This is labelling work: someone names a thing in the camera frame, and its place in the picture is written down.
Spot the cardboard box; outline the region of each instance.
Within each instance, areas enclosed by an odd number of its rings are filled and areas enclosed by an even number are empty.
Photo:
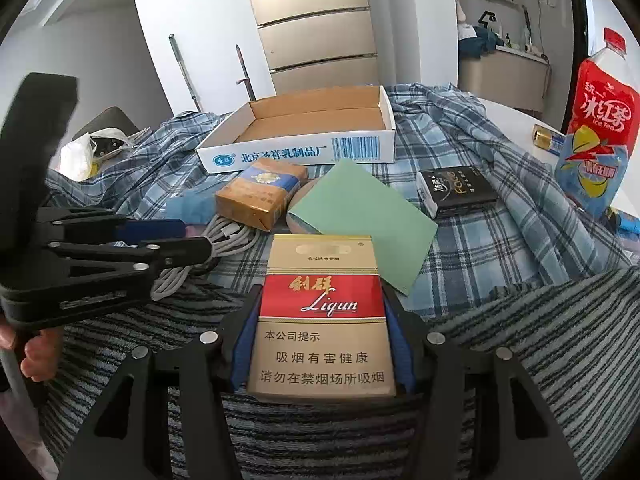
[[[393,162],[396,123],[382,86],[321,88],[238,108],[196,148],[208,173],[244,170],[262,156],[306,166]]]
[[[305,182],[304,166],[259,158],[216,193],[217,213],[269,231]]]
[[[274,236],[247,391],[282,402],[396,394],[370,237]]]

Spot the silver screw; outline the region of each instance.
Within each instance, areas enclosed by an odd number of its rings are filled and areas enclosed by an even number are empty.
[[[429,332],[427,341],[432,345],[442,345],[447,339],[440,332]]]
[[[136,346],[131,351],[131,356],[134,359],[142,359],[143,357],[146,357],[148,353],[149,353],[149,348],[147,348],[146,346]]]
[[[501,346],[500,348],[495,349],[495,355],[498,359],[508,361],[513,357],[513,352],[508,348]]]
[[[211,343],[215,343],[218,340],[218,332],[213,332],[213,330],[209,330],[208,332],[203,332],[200,334],[200,342],[205,345],[210,345]]]

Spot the red bottle label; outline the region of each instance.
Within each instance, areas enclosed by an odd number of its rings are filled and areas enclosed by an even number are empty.
[[[639,99],[633,88],[601,70],[593,61],[583,61],[578,72],[568,134],[588,126],[600,142],[584,146],[568,160],[595,160],[595,155],[611,155],[614,153],[612,146],[626,146],[631,155],[640,126],[640,115],[636,110]]]
[[[261,317],[363,319],[385,316],[376,274],[268,274]]]

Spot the green sticky note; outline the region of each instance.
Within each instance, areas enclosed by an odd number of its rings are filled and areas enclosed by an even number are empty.
[[[370,235],[380,276],[403,294],[418,277],[438,228],[395,189],[346,159],[289,214],[325,235]]]

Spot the open cardboard box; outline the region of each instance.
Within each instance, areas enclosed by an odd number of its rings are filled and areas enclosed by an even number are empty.
[[[245,103],[196,148],[208,173],[262,156],[295,164],[393,162],[396,123],[382,86],[292,92]]]

